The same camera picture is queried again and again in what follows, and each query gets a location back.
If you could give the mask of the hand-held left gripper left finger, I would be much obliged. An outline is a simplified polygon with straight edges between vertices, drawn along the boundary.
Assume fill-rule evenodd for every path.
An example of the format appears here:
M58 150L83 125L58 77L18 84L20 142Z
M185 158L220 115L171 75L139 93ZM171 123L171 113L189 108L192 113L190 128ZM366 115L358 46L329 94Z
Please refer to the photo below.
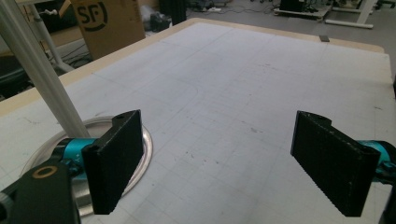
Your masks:
M92 209L109 215L116 208L144 155L141 112L115 116L99 138L70 138L64 159L82 167L88 181Z

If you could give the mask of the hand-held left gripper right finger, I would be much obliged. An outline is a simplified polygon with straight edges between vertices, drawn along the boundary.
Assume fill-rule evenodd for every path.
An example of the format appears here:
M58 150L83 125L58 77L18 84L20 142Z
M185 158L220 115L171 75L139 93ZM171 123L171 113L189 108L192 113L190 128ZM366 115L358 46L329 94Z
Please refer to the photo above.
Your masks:
M362 214L374 182L391 185L384 217L396 217L396 147L354 140L321 115L296 114L290 154L346 217Z

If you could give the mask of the large printed cardboard box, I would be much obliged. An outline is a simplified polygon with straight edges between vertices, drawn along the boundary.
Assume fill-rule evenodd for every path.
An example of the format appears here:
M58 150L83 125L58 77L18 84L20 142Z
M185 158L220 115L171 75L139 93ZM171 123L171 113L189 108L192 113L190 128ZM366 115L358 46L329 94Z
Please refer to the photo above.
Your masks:
M70 0L94 60L145 38L137 0Z

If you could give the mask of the white metal stand leg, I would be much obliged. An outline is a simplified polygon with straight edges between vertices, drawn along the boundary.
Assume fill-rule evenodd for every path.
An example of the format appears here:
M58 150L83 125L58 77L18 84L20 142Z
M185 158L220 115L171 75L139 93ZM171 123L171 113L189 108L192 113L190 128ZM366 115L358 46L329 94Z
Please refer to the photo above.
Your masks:
M35 27L38 29L39 39L43 40L47 44L47 46L49 48L49 52L51 53L51 56L53 57L53 59L51 60L52 64L57 69L65 72L65 73L72 71L73 67L63 61L61 55L59 54L58 50L56 49L56 46L55 46L54 42L52 41L50 33L48 32L48 30L45 26L45 23L43 22L35 5L31 4L28 7L30 8L31 13L33 14Z

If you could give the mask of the white table frame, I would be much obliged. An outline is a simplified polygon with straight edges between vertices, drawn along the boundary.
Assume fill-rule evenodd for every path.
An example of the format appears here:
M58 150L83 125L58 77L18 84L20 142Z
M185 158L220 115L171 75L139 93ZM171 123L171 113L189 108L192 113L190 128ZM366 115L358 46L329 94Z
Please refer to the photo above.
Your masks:
M367 23L367 19L369 15L373 12L376 2L377 0L361 0L361 6L359 8L334 7L332 11L355 13L358 14L359 17L356 21L338 21L326 19L325 23L362 29L373 29L374 26Z

